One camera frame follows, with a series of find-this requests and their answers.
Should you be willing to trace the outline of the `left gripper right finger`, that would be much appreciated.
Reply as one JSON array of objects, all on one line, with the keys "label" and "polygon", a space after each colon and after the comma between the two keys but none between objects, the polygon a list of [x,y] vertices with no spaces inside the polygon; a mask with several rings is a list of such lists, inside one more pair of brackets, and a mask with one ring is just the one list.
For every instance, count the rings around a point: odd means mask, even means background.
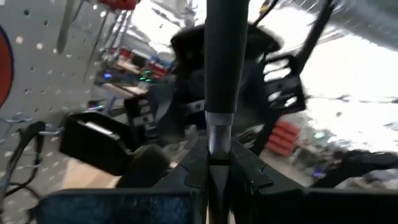
[{"label": "left gripper right finger", "polygon": [[398,224],[398,191],[311,189],[231,141],[236,224]]}]

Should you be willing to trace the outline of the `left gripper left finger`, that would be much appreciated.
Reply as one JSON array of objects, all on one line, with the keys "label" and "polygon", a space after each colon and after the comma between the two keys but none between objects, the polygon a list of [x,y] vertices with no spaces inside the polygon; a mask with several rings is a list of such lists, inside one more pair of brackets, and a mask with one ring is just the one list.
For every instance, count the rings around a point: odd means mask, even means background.
[{"label": "left gripper left finger", "polygon": [[205,224],[208,146],[198,139],[151,188],[69,189],[30,210],[36,224]]}]

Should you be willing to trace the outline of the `black handled pliers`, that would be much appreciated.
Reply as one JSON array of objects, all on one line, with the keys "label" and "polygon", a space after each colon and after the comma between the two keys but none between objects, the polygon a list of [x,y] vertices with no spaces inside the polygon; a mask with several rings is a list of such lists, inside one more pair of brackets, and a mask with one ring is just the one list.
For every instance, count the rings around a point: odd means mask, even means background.
[{"label": "black handled pliers", "polygon": [[205,117],[209,152],[209,224],[229,224],[231,129],[244,64],[250,0],[207,0]]}]

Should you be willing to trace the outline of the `white metal pegboard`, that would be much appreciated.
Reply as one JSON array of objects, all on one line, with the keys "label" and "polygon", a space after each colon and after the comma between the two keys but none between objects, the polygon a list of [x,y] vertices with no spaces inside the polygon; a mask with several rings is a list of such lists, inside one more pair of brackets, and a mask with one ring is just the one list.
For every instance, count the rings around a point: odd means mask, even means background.
[{"label": "white metal pegboard", "polygon": [[[64,117],[88,109],[96,93],[99,53],[131,14],[114,11],[98,0],[75,0],[68,40],[57,53],[66,0],[0,0],[0,25],[12,45],[14,80],[0,108],[0,179],[17,147],[19,129],[43,122],[42,163],[34,180],[0,202],[0,224],[23,224],[37,196],[60,190],[74,160],[58,151]],[[31,173],[34,140],[25,147],[11,182]]]}]

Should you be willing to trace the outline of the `clear safety glasses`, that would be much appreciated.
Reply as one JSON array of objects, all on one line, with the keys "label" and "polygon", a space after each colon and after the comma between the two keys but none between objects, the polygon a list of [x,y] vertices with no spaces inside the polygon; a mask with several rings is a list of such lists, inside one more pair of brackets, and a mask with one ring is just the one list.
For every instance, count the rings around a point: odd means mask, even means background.
[{"label": "clear safety glasses", "polygon": [[[20,134],[20,140],[11,154],[11,158],[7,162],[6,170],[4,176],[0,179],[0,202],[7,197],[16,193],[18,190],[27,187],[37,175],[38,169],[42,163],[41,152],[44,145],[44,137],[41,135],[41,132],[46,128],[45,123],[39,121],[33,124],[30,124],[25,129],[19,129],[18,132]],[[25,147],[34,140],[34,160],[31,165],[31,173],[29,178],[23,183],[12,183],[11,179],[16,170],[16,167],[19,163],[20,158],[24,153]]]}]

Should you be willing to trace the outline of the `maroon handled scissors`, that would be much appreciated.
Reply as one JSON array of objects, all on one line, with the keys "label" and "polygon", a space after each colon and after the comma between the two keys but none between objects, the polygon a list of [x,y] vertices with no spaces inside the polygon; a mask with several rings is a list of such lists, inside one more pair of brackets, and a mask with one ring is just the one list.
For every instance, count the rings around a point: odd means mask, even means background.
[{"label": "maroon handled scissors", "polygon": [[6,102],[14,80],[14,54],[6,31],[0,25],[0,108]]}]

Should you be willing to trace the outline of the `black plastic bin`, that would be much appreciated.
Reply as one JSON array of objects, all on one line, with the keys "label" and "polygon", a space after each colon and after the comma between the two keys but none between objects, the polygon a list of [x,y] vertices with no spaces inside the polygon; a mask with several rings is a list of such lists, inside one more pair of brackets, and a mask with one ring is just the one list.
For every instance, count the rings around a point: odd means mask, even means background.
[{"label": "black plastic bin", "polygon": [[121,176],[137,149],[129,126],[97,112],[75,113],[63,123],[59,151],[111,175]]}]

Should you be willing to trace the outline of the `red ribbed crate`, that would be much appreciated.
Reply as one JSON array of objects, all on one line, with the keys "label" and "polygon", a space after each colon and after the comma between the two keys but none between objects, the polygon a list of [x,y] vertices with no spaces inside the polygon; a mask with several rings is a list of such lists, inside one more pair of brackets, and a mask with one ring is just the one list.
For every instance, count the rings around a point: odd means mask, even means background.
[{"label": "red ribbed crate", "polygon": [[265,148],[281,156],[290,156],[295,148],[300,128],[286,121],[276,122]]}]

